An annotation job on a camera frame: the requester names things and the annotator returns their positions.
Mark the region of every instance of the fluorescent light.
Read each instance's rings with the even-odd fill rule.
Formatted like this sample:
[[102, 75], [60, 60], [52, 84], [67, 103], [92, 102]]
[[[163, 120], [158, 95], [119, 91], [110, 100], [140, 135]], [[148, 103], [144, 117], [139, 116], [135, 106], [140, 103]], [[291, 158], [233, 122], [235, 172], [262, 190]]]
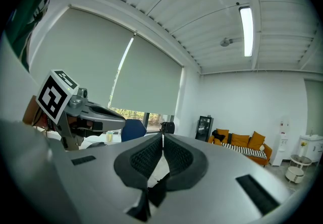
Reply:
[[108, 108], [111, 107], [112, 97], [113, 97], [113, 93], [115, 92], [115, 87], [116, 87], [116, 84], [117, 84], [117, 80], [118, 80], [118, 77], [119, 77], [119, 73], [120, 73], [120, 70], [122, 68], [123, 62], [125, 61], [125, 58], [127, 56], [127, 53], [128, 53], [128, 51], [129, 51], [129, 49], [131, 47], [131, 44], [132, 44], [133, 39], [134, 39], [134, 37], [132, 37], [130, 39], [130, 42], [129, 42], [129, 44], [128, 44], [128, 46], [127, 46], [127, 48], [126, 48], [126, 50], [125, 50], [125, 52], [124, 52], [124, 54], [123, 54], [123, 56], [121, 58], [121, 61], [120, 61], [119, 67], [118, 67], [118, 71], [116, 73], [115, 81], [114, 81], [113, 86], [112, 86], [112, 89], [111, 89], [111, 94], [110, 94], [109, 102], [107, 104], [107, 107]]
[[129, 42], [129, 44], [128, 44], [128, 46], [127, 46], [127, 48], [126, 48], [126, 51], [124, 52], [124, 54], [123, 54], [123, 56], [122, 56], [122, 59], [121, 59], [121, 61], [120, 61], [119, 67], [118, 67], [118, 71], [120, 71], [120, 70], [121, 70], [121, 68], [122, 68], [123, 62], [125, 61], [125, 58], [126, 58], [126, 56], [127, 56], [127, 53], [128, 53], [128, 51], [129, 51], [129, 48], [131, 47], [131, 44], [132, 44], [133, 39], [134, 39], [134, 38], [132, 37], [132, 38], [131, 38], [131, 40], [130, 40], [130, 42]]
[[243, 36], [244, 36], [244, 56], [252, 56], [253, 47], [253, 20], [251, 8], [241, 8], [240, 15], [242, 19], [243, 26]]

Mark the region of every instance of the white cabinet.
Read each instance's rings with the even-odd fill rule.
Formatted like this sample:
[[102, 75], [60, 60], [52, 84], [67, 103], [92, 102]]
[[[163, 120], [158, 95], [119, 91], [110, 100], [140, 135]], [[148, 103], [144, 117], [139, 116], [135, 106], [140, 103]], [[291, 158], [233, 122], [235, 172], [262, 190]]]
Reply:
[[305, 157], [308, 157], [312, 162], [318, 162], [323, 153], [323, 137], [301, 136], [301, 142], [306, 142]]

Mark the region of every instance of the blue chair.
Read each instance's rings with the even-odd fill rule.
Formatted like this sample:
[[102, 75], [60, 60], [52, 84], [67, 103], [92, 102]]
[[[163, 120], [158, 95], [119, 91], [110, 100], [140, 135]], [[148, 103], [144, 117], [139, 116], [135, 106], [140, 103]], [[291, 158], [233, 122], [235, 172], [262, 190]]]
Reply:
[[130, 141], [140, 138], [147, 133], [146, 128], [138, 119], [126, 119], [126, 124], [121, 131], [121, 141]]

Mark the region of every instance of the person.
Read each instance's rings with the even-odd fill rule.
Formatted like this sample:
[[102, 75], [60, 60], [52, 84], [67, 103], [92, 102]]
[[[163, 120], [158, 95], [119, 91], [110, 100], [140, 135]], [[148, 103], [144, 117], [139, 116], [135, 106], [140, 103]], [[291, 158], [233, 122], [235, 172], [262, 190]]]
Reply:
[[[19, 61], [28, 72], [28, 53], [31, 35], [37, 24], [44, 17], [49, 3], [50, 0], [21, 0], [7, 20], [5, 33], [8, 41]], [[76, 121], [76, 117], [68, 118], [70, 125], [75, 124]], [[47, 116], [38, 106], [35, 96], [31, 98], [27, 106], [23, 122], [27, 125], [52, 130], [48, 126]], [[87, 125], [91, 127], [93, 123], [88, 121]]]

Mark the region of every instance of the ceiling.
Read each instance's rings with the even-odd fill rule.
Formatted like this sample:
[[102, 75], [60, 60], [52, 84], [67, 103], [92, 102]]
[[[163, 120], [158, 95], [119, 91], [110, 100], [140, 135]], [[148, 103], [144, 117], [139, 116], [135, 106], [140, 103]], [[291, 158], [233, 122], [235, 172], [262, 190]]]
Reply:
[[[121, 0], [183, 46], [202, 74], [245, 70], [323, 73], [321, 25], [309, 0]], [[258, 45], [244, 57], [241, 6], [250, 6]], [[233, 43], [220, 46], [230, 38]]]

